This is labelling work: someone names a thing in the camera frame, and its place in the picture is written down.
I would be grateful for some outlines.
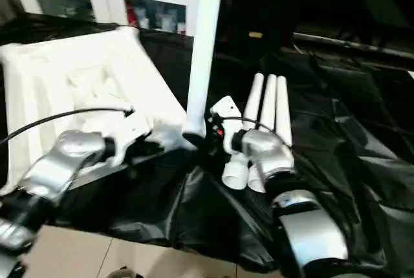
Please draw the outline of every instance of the silver casing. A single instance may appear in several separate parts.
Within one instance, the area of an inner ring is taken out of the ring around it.
[[[58,206],[78,171],[99,161],[104,151],[105,141],[100,134],[66,131],[59,136],[52,149],[28,170],[17,188]],[[18,221],[0,219],[2,246],[18,250],[33,243],[35,238],[36,234]],[[0,266],[2,261],[9,262],[0,254]]]
[[[274,200],[274,203],[281,208],[309,202],[319,206],[316,197],[306,190],[288,191]],[[282,215],[279,219],[300,268],[315,260],[348,258],[343,233],[320,206],[315,210]]]
[[[256,164],[263,180],[278,172],[294,171],[290,148],[274,133],[249,130],[243,136],[242,150]]]
[[[19,189],[50,200],[56,206],[78,171],[101,159],[105,141],[99,133],[65,131],[18,184]]]

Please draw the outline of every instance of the white foam packaging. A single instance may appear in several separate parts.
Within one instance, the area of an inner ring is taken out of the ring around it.
[[[186,112],[137,37],[137,29],[120,27],[110,32],[0,47],[8,133],[74,109],[132,107],[145,118],[136,123],[141,130],[154,129],[152,137],[164,141],[169,149],[180,145]],[[111,134],[122,126],[123,119],[121,112],[88,112],[39,125],[15,137],[8,144],[8,183],[0,194],[11,191],[63,131]]]

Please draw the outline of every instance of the wall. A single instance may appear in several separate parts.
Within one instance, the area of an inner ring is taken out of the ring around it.
[[[20,0],[0,0],[0,25],[15,18],[22,11]]]

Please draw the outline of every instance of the black joint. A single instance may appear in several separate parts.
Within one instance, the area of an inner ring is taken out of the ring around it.
[[[23,278],[26,273],[26,269],[26,265],[19,261],[7,278]]]
[[[243,150],[242,148],[242,139],[245,136],[247,131],[241,130],[234,134],[232,139],[232,149],[237,152],[241,152]]]
[[[272,203],[280,194],[295,189],[309,190],[309,185],[299,175],[290,171],[275,173],[265,182],[266,199],[269,203]]]
[[[105,151],[102,155],[102,162],[106,161],[108,158],[115,156],[116,145],[113,138],[107,137],[103,139],[105,141]]]
[[[340,275],[364,276],[368,278],[392,278],[394,275],[384,268],[355,264],[341,259],[319,259],[303,268],[306,277],[332,278]]]
[[[204,138],[198,134],[183,133],[182,136],[185,140],[189,141],[189,143],[195,145],[198,148],[204,147],[206,144]]]
[[[217,125],[221,125],[223,123],[223,118],[218,113],[213,113],[212,122]]]
[[[128,116],[130,116],[131,114],[133,114],[135,112],[134,109],[131,109],[129,111],[124,111],[125,117],[127,118]]]
[[[38,231],[54,212],[51,201],[37,195],[28,194],[24,189],[17,189],[2,198],[0,217],[32,231]]]

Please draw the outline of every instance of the red object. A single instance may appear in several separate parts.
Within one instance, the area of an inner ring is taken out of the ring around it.
[[[138,21],[136,20],[134,10],[128,2],[125,2],[125,5],[127,7],[127,18],[128,18],[128,25],[136,27],[136,24]]]

